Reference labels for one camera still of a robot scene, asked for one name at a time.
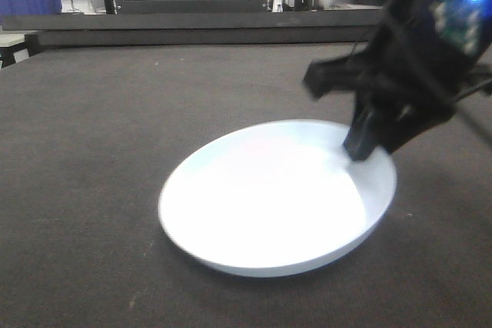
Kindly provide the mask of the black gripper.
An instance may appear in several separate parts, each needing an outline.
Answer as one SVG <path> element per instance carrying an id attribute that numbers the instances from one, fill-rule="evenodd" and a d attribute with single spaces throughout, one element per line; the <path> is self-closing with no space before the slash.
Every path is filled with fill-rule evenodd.
<path id="1" fill-rule="evenodd" d="M 434 0 L 389 0 L 363 54 L 308 65 L 302 84 L 313 100 L 332 91 L 358 92 L 343 142 L 352 161 L 366 161 L 377 146 L 393 153 L 455 114 L 454 98 L 475 55 L 438 36 L 436 7 Z M 364 70 L 373 89 L 359 92 Z"/>

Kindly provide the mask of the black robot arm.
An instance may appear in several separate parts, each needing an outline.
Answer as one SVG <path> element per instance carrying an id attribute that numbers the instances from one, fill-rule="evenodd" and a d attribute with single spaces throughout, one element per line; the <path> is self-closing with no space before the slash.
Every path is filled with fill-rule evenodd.
<path id="1" fill-rule="evenodd" d="M 491 0 L 385 0 L 366 47 L 311 62 L 303 83 L 314 99 L 354 93 L 343 147 L 363 161 L 464 116 L 467 96 L 489 94 L 491 69 L 480 58 L 490 45 Z"/>

